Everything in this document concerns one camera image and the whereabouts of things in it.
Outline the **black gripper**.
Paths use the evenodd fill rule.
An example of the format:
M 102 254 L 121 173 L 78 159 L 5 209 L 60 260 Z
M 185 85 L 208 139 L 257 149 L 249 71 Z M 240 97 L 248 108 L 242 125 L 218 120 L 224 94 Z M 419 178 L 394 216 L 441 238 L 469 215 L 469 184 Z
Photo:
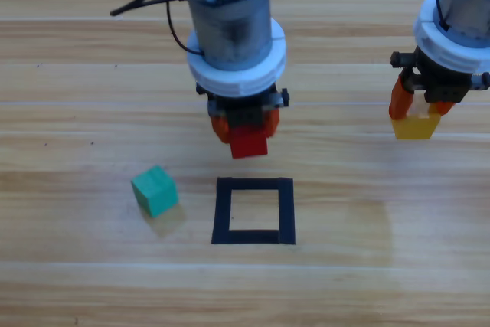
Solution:
M 389 116 L 392 120 L 407 117 L 416 90 L 424 91 L 425 101 L 431 103 L 428 114 L 446 115 L 460 103 L 470 90 L 489 88 L 489 71 L 461 72 L 444 67 L 424 54 L 419 47 L 412 53 L 394 51 L 390 64 L 402 71 L 391 92 Z
M 279 125 L 279 108 L 289 105 L 289 91 L 277 90 L 275 84 L 260 93 L 241 97 L 218 96 L 198 83 L 196 92 L 207 96 L 213 131 L 224 144 L 230 143 L 230 128 L 245 125 L 263 124 L 266 137 L 272 137 Z

